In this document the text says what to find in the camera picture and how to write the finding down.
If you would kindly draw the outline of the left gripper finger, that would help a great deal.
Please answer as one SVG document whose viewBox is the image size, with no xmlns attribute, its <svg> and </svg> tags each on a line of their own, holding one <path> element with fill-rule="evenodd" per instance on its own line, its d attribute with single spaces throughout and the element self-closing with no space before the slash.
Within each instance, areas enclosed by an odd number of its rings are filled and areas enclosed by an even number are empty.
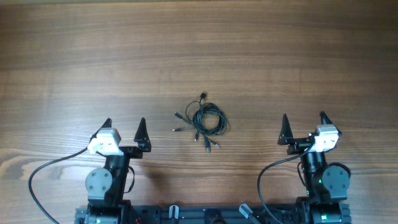
<svg viewBox="0 0 398 224">
<path fill-rule="evenodd" d="M 110 128 L 111 126 L 112 126 L 112 119 L 111 119 L 111 118 L 108 118 L 108 119 L 103 123 L 103 125 L 102 125 L 93 135 L 91 135 L 90 139 L 92 140 L 92 139 L 96 138 L 96 135 L 99 133 L 99 131 L 100 131 L 102 128 Z"/>
<path fill-rule="evenodd" d="M 142 118 L 139 127 L 134 136 L 134 142 L 137 143 L 138 148 L 143 152 L 151 152 L 152 144 L 147 133 L 146 119 Z"/>
</svg>

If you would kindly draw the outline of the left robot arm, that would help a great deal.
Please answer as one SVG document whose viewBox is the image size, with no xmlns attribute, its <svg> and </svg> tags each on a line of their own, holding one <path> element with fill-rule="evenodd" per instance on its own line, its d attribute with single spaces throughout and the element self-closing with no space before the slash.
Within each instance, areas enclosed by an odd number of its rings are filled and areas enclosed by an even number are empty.
<svg viewBox="0 0 398 224">
<path fill-rule="evenodd" d="M 132 181 L 125 190 L 127 174 L 134 169 L 129 165 L 131 159 L 142 159 L 143 153 L 151 152 L 146 120 L 141 119 L 134 136 L 136 146 L 120 146 L 121 137 L 112 127 L 108 118 L 102 127 L 92 135 L 88 150 L 106 158 L 102 168 L 92 170 L 86 177 L 88 206 L 78 208 L 75 223 L 79 224 L 122 224 L 140 223 L 140 215 L 133 210 L 131 201 L 123 199 L 134 186 Z"/>
</svg>

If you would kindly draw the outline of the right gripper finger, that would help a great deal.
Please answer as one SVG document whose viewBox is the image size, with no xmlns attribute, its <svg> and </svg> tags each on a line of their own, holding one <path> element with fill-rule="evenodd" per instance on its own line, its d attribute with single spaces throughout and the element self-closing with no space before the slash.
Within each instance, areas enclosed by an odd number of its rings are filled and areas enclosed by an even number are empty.
<svg viewBox="0 0 398 224">
<path fill-rule="evenodd" d="M 324 111 L 320 112 L 321 125 L 319 125 L 319 135 L 337 134 L 342 135 L 342 132 L 333 124 L 330 118 Z"/>
<path fill-rule="evenodd" d="M 290 127 L 289 119 L 286 114 L 282 117 L 282 127 L 277 141 L 278 145 L 293 144 L 294 136 Z"/>
</svg>

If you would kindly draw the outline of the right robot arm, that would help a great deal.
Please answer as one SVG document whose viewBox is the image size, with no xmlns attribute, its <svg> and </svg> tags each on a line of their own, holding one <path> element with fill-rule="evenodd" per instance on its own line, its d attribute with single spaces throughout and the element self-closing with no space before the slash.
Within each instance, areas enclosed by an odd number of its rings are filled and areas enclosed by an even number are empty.
<svg viewBox="0 0 398 224">
<path fill-rule="evenodd" d="M 287 145 L 288 155 L 300 156 L 300 175 L 307 190 L 306 197 L 296 199 L 298 223 L 351 223 L 348 198 L 351 171 L 339 162 L 328 163 L 325 154 L 336 148 L 341 131 L 325 112 L 320 112 L 321 124 L 305 138 L 295 138 L 286 114 L 278 139 Z"/>
</svg>

